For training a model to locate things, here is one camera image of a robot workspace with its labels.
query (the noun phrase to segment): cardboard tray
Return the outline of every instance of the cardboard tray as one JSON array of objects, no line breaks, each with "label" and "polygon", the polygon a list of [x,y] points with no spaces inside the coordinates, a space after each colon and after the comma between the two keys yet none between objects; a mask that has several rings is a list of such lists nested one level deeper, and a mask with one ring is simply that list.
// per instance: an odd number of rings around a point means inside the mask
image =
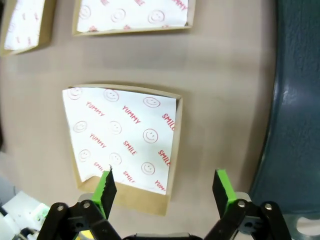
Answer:
[{"label": "cardboard tray", "polygon": [[91,31],[91,32],[80,32],[77,31],[79,12],[81,8],[82,0],[75,0],[74,11],[73,11],[73,21],[72,21],[72,35],[73,36],[92,36],[92,35],[108,35],[108,34],[123,34],[123,33],[138,33],[138,32],[154,32],[154,31],[167,31],[167,30],[180,30],[180,29],[190,29],[194,24],[194,16],[196,10],[196,0],[189,0],[188,2],[188,13],[187,13],[187,23],[185,26],[181,27],[157,27],[157,28],[139,28],[139,29],[121,29],[121,30],[108,30],[108,31]]},{"label": "cardboard tray", "polygon": [[52,26],[54,22],[54,14],[56,8],[56,0],[45,0],[44,7],[43,7],[43,14],[41,20],[41,27],[40,27],[40,35],[39,35],[39,43],[37,46],[25,48],[22,50],[8,50],[5,49],[5,41],[7,37],[7,32],[9,29],[9,24],[11,21],[12,14],[15,10],[16,4],[18,0],[8,0],[5,3],[4,7],[4,15],[2,18],[2,25],[1,25],[1,34],[0,34],[0,55],[1,56],[8,56],[14,54],[20,54],[24,52],[29,52],[35,49],[43,48],[49,45],[51,41],[52,35]]},{"label": "cardboard tray", "polygon": [[[165,91],[159,91],[159,90],[136,87],[136,86],[127,86],[127,85],[81,84],[81,85],[72,86],[71,88],[105,88],[105,89],[158,95],[158,96],[164,96],[164,97],[170,97],[170,98],[176,99],[177,105],[176,105],[175,125],[174,125],[173,141],[172,141],[172,151],[170,156],[170,168],[169,168],[166,195],[142,190],[139,188],[135,188],[132,186],[128,186],[128,185],[124,185],[116,182],[117,193],[114,200],[114,203],[119,206],[135,209],[137,211],[144,212],[144,213],[165,216],[169,206],[170,199],[171,199],[175,171],[177,166],[181,122],[182,122],[182,109],[183,109],[182,97],[180,95],[165,92]],[[77,187],[84,192],[93,193],[98,185],[100,178],[97,176],[94,176],[86,180],[85,182],[81,182],[74,153],[72,153],[72,168],[73,168]]]}]

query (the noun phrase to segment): cardboard box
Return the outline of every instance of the cardboard box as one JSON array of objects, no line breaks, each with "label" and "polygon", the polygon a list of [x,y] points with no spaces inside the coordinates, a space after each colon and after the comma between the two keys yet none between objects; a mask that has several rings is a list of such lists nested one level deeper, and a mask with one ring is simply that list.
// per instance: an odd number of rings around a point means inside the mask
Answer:
[{"label": "cardboard box", "polygon": [[[182,122],[182,109],[183,109],[183,99],[180,95],[158,91],[154,89],[148,89],[136,86],[126,86],[126,85],[113,85],[113,84],[81,84],[72,86],[72,88],[105,88],[113,90],[122,90],[137,92],[143,94],[158,95],[164,97],[170,97],[176,99],[176,116],[174,125],[174,134],[172,141],[172,150],[170,156],[170,168],[168,175],[168,183],[166,195],[154,193],[151,191],[142,190],[132,186],[124,185],[116,182],[117,193],[115,196],[114,203],[119,206],[128,207],[135,209],[140,212],[145,212],[149,214],[155,214],[164,216],[166,215],[167,208],[171,199],[171,193],[174,184],[175,171],[177,166],[178,149],[180,142],[180,132],[181,132],[181,122]],[[94,176],[85,182],[81,182],[77,163],[72,153],[72,168],[75,176],[75,181],[77,187],[87,193],[93,193],[100,180],[99,177]]]},{"label": "cardboard box", "polygon": [[72,35],[74,36],[92,36],[92,35],[190,29],[194,24],[194,16],[195,16],[195,10],[196,10],[196,0],[188,0],[187,23],[185,26],[181,26],[181,27],[136,28],[136,29],[123,29],[123,30],[80,32],[80,31],[77,31],[77,27],[78,27],[81,3],[82,3],[82,0],[75,0],[74,11],[73,11],[73,22],[72,22]]},{"label": "cardboard box", "polygon": [[56,0],[45,0],[44,6],[43,6],[42,20],[40,25],[38,45],[20,49],[20,50],[5,49],[5,42],[6,42],[6,37],[7,37],[9,27],[10,27],[10,21],[16,9],[16,4],[18,1],[19,0],[8,0],[6,1],[6,4],[5,4],[4,15],[2,18],[2,25],[1,25],[1,37],[0,37],[0,43],[1,43],[0,55],[1,56],[20,54],[20,53],[28,52],[31,50],[43,48],[47,46],[51,41],[52,26],[53,26],[54,14],[55,14],[55,8],[56,8]]}]

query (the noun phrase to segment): brown cardboard edge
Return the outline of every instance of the brown cardboard edge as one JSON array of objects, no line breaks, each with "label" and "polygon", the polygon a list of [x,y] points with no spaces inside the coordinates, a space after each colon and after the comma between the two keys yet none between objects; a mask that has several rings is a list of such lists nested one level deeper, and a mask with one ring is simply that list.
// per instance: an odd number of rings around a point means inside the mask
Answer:
[{"label": "brown cardboard edge", "polygon": [[[174,161],[172,161],[170,164],[166,195],[142,190],[139,188],[134,188],[121,183],[116,183],[117,189],[119,191],[117,192],[117,195],[114,200],[114,202],[119,206],[128,207],[128,208],[135,209],[137,211],[145,212],[149,214],[165,216],[167,213],[170,199],[171,199],[172,188],[174,184],[174,176],[175,176],[176,166],[178,161],[181,123],[182,123],[182,109],[183,109],[182,96],[178,94],[150,89],[150,88],[128,86],[128,85],[116,85],[116,84],[79,84],[79,85],[74,85],[72,87],[108,88],[108,89],[114,89],[114,90],[148,93],[148,94],[154,94],[154,95],[177,99],[177,109],[176,109],[176,116],[175,116],[175,133],[173,135],[173,141],[172,141],[174,144],[174,147],[172,148],[172,152],[170,156],[170,159],[174,159]],[[75,176],[77,187],[80,190],[85,192],[93,192],[100,178],[94,176],[85,182],[81,182],[73,151],[72,151],[72,158],[73,158],[72,159],[73,174]],[[132,198],[128,199],[128,193],[131,193],[133,191],[134,191],[133,194],[139,197],[134,198],[134,200]]]},{"label": "brown cardboard edge", "polygon": [[21,50],[5,49],[7,32],[8,32],[9,24],[11,21],[12,14],[15,10],[16,4],[17,4],[17,0],[7,1],[7,3],[5,4],[4,15],[2,19],[2,26],[1,26],[1,37],[0,37],[0,41],[1,41],[0,56],[2,57],[26,53],[36,49],[41,49],[49,45],[51,41],[52,27],[54,22],[54,13],[56,8],[56,0],[45,0],[44,6],[43,6],[38,45],[21,49]]},{"label": "brown cardboard edge", "polygon": [[81,0],[75,0],[73,20],[72,20],[72,35],[75,37],[79,36],[99,36],[99,35],[113,35],[113,34],[128,34],[128,33],[143,33],[143,32],[158,32],[158,31],[172,31],[172,30],[183,30],[190,29],[194,23],[195,17],[195,6],[196,0],[189,0],[189,8],[187,14],[187,22],[185,26],[181,27],[168,27],[168,28],[139,28],[139,29],[126,29],[126,30],[109,30],[109,31],[99,31],[99,32],[80,32],[77,31],[79,12],[81,8]]}]

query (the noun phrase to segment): metal bolt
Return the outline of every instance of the metal bolt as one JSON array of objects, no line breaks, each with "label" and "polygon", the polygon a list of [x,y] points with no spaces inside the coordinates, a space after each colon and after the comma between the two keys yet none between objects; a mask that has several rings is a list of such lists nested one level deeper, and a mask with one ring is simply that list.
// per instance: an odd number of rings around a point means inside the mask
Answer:
[{"label": "metal bolt", "polygon": [[244,207],[246,206],[246,203],[245,203],[244,201],[239,201],[239,202],[238,202],[238,206],[239,206],[240,208],[244,208]]},{"label": "metal bolt", "polygon": [[85,203],[83,204],[83,207],[84,207],[85,209],[87,209],[88,207],[90,207],[90,203],[89,203],[89,202],[85,202]]},{"label": "metal bolt", "polygon": [[62,211],[64,209],[64,206],[60,205],[60,206],[58,206],[57,209],[58,209],[58,211]]},{"label": "metal bolt", "polygon": [[271,206],[271,204],[269,204],[269,203],[267,203],[266,205],[264,205],[264,207],[265,207],[265,209],[267,209],[267,210],[272,210],[272,206]]}]

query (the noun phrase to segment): beige tabletop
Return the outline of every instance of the beige tabletop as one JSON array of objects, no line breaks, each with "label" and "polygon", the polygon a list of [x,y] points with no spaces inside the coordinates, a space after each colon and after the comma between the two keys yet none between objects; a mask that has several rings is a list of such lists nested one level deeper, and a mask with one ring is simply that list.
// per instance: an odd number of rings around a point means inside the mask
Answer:
[{"label": "beige tabletop", "polygon": [[166,217],[114,206],[110,221],[136,232],[204,236],[218,220],[216,168],[247,191],[257,167],[273,93],[272,0],[198,0],[194,26],[180,32],[72,37],[72,0],[58,0],[52,43],[0,61],[7,158],[0,173],[38,200],[73,205],[76,189],[62,90],[116,83],[184,98],[173,196]]}]

